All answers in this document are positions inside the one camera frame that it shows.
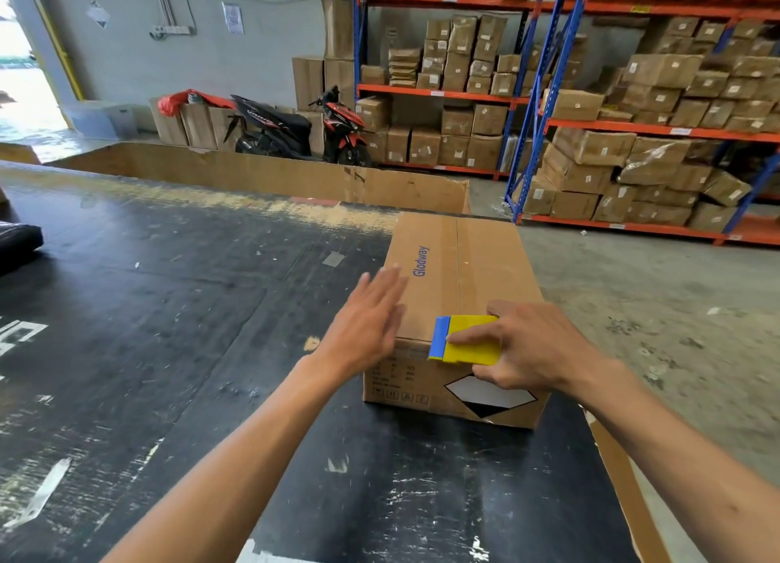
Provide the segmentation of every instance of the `person's right hand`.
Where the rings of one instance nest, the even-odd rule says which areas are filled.
[[[557,390],[575,394],[574,385],[595,374],[609,359],[596,349],[556,305],[488,302],[497,321],[451,333],[447,341],[468,344],[497,339],[501,359],[474,364],[474,376],[500,388]]]

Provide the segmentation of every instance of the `person's left hand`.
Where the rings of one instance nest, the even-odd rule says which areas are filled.
[[[392,353],[405,310],[398,301],[409,280],[400,273],[400,266],[395,265],[381,268],[373,281],[368,273],[360,276],[312,354],[326,367],[337,369],[341,382]]]

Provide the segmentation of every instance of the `glodway box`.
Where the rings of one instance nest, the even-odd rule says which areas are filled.
[[[363,399],[512,427],[535,427],[548,394],[505,391],[471,364],[429,361],[436,317],[484,314],[493,299],[541,302],[517,230],[509,222],[401,213],[385,265],[409,277],[392,356],[364,375]]]

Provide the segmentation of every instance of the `hand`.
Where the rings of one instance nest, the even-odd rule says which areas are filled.
[[[487,313],[498,320],[447,337],[454,344],[486,339],[501,342],[502,355],[497,363],[473,366],[474,376],[483,381],[501,388],[558,390],[576,395],[576,385],[609,361],[553,304],[494,300],[487,304]]]
[[[312,354],[317,360],[336,365],[341,382],[392,353],[405,310],[398,301],[409,280],[400,273],[396,265],[381,268],[373,281],[368,273],[360,276]]]

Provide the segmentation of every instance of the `motorcycle fender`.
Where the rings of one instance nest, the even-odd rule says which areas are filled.
[[[366,141],[363,140],[363,136],[352,132],[351,134],[347,134],[346,138],[341,139],[341,142],[338,143],[338,149],[341,150],[344,148],[344,146],[347,144],[347,141],[349,141],[349,144],[351,144],[353,148],[357,146],[358,143],[367,145]]]

